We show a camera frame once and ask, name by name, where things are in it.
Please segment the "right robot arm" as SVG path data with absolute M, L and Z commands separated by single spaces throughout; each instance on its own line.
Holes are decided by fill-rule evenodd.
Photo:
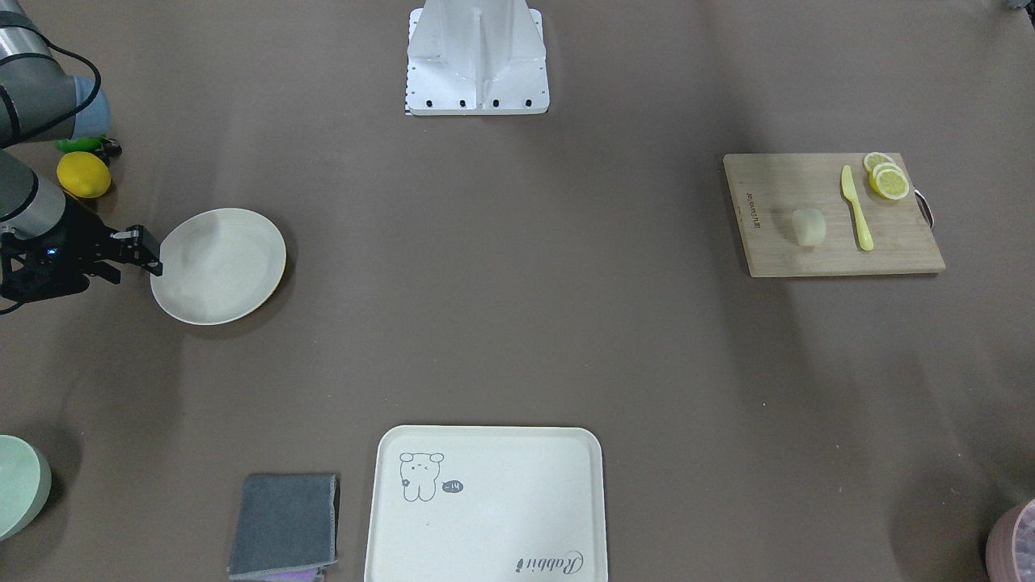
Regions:
M 2 4 L 2 297 L 12 305 L 82 293 L 91 279 L 121 280 L 120 264 L 162 275 L 160 246 L 141 225 L 115 230 L 87 206 L 11 155 L 26 142 L 96 139 L 90 161 L 122 154 L 96 66 L 70 76 L 51 40 L 16 1 Z

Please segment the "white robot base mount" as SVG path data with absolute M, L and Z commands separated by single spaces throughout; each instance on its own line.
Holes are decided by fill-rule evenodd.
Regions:
M 426 1 L 408 23 L 407 114 L 548 112 L 543 16 L 527 2 Z

